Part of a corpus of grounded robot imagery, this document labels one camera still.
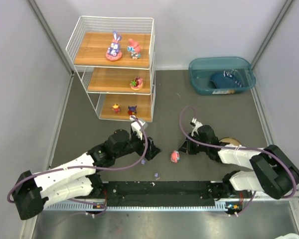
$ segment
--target white sticker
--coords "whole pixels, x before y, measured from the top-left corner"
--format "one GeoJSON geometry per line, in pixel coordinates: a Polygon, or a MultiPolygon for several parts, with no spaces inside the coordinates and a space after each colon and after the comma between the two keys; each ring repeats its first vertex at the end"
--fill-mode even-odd
{"type": "Polygon", "coordinates": [[[235,91],[213,91],[213,95],[226,95],[233,94],[235,91]]]}

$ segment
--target teal plastic bin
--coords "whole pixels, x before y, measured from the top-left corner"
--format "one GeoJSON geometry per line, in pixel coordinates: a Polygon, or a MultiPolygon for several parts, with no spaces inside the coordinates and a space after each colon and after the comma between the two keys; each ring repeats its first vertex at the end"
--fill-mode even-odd
{"type": "Polygon", "coordinates": [[[256,84],[251,64],[241,57],[213,57],[193,60],[188,68],[189,78],[196,93],[204,96],[219,94],[239,94],[250,90],[256,84]],[[210,82],[210,77],[221,71],[234,74],[242,83],[243,87],[218,89],[210,82]]]}

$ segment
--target white wall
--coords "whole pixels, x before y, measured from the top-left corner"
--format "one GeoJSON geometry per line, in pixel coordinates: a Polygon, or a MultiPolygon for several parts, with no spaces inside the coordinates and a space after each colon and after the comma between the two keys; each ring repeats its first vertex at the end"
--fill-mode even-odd
{"type": "Polygon", "coordinates": [[[284,0],[36,0],[62,49],[81,15],[153,17],[156,66],[186,69],[198,57],[252,61],[284,0]]]}
{"type": "Polygon", "coordinates": [[[276,144],[299,168],[299,0],[277,30],[255,73],[276,144]]]}
{"type": "Polygon", "coordinates": [[[0,0],[0,239],[22,221],[6,196],[19,175],[44,170],[69,74],[25,0],[0,0]]]}

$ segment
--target robotic arm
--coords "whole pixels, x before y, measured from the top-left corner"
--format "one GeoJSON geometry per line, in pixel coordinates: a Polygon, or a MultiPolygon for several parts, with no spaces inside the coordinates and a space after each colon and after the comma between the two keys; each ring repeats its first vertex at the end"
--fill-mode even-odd
{"type": "MultiPolygon", "coordinates": [[[[249,150],[243,146],[235,146],[220,142],[215,136],[214,130],[209,125],[203,125],[195,118],[190,123],[193,130],[188,135],[202,143],[213,144],[217,147],[208,147],[197,144],[188,138],[179,151],[187,154],[205,152],[211,160],[219,163],[237,164],[252,171],[234,171],[226,175],[224,184],[234,191],[252,190],[263,191],[274,199],[282,198],[293,188],[290,176],[285,169],[267,154],[249,150]]],[[[269,145],[263,150],[277,156],[292,173],[296,184],[299,183],[299,170],[289,158],[276,145],[269,145]]]]}
{"type": "MultiPolygon", "coordinates": [[[[143,128],[147,123],[139,119],[143,128]]],[[[148,137],[148,148],[145,154],[147,160],[152,160],[161,149],[154,145],[148,137]]],[[[93,195],[97,197],[102,192],[103,183],[97,172],[97,167],[111,167],[119,157],[136,152],[142,155],[145,149],[145,139],[141,127],[135,121],[131,124],[130,134],[123,129],[116,130],[108,140],[99,144],[80,157],[50,170],[60,169],[53,174],[39,175],[27,180],[15,189],[12,194],[15,205],[22,220],[38,215],[44,208],[79,196],[93,195]],[[91,168],[74,168],[71,166],[90,166],[91,168]]],[[[17,181],[31,176],[30,171],[22,173],[17,181]]]]}

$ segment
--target wooden shelf board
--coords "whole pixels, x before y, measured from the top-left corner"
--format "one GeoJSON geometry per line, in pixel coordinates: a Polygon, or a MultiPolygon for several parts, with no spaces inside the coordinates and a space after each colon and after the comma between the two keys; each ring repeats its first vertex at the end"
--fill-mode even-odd
{"type": "Polygon", "coordinates": [[[95,68],[88,87],[89,92],[150,94],[150,71],[121,68],[95,68]],[[143,78],[143,88],[134,91],[130,82],[135,77],[143,78]]]}
{"type": "Polygon", "coordinates": [[[120,95],[107,94],[104,100],[100,118],[108,120],[129,120],[128,106],[137,107],[137,117],[145,121],[151,121],[151,101],[150,95],[120,95]],[[112,110],[112,105],[119,104],[121,111],[115,113],[112,110]]]}
{"type": "Polygon", "coordinates": [[[120,41],[123,56],[118,61],[109,61],[105,54],[113,40],[111,32],[87,32],[83,38],[78,53],[74,59],[74,65],[81,66],[117,66],[117,67],[150,67],[150,34],[122,33],[120,41]],[[137,41],[141,47],[141,58],[132,59],[127,51],[129,39],[137,41]]]}

